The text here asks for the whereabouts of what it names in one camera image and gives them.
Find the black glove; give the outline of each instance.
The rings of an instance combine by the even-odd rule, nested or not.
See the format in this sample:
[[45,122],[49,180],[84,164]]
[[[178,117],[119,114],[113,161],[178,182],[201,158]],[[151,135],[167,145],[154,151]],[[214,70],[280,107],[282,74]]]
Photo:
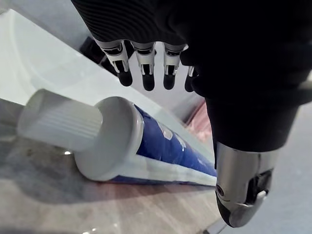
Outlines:
[[196,93],[215,142],[263,152],[283,146],[301,104],[312,100],[311,1],[163,1],[158,26],[189,48]]

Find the blue toothpaste tube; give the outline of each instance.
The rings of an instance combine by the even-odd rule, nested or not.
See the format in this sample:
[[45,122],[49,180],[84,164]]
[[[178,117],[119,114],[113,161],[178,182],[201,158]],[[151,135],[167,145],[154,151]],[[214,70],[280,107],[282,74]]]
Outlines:
[[74,152],[80,172],[96,181],[214,186],[214,165],[178,134],[122,97],[95,107],[37,91],[18,123],[21,136]]

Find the pink object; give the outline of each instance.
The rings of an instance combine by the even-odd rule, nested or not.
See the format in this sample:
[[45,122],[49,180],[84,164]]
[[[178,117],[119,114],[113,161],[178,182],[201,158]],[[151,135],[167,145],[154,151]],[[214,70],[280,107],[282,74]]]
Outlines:
[[206,102],[202,102],[187,121],[187,130],[205,142],[211,135],[210,120],[207,115]]

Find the blue label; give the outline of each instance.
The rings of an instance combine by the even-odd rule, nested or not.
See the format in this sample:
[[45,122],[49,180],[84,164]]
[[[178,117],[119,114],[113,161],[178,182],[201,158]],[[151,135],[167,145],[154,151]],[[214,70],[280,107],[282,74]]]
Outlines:
[[[203,155],[192,149],[179,135],[172,132],[165,125],[157,122],[149,114],[135,106],[143,117],[144,129],[138,155],[159,161],[181,165],[191,168],[205,174],[216,176],[214,165]],[[181,181],[157,181],[150,179],[131,178],[126,176],[117,176],[112,179],[117,183],[130,184],[166,184],[183,183],[193,184],[193,182]]]

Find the ribbed cap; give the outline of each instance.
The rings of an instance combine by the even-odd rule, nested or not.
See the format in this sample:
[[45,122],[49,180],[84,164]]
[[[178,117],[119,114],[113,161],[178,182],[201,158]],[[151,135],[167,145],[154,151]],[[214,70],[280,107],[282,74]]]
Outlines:
[[98,108],[38,90],[18,121],[18,134],[73,151],[91,147],[103,117]]

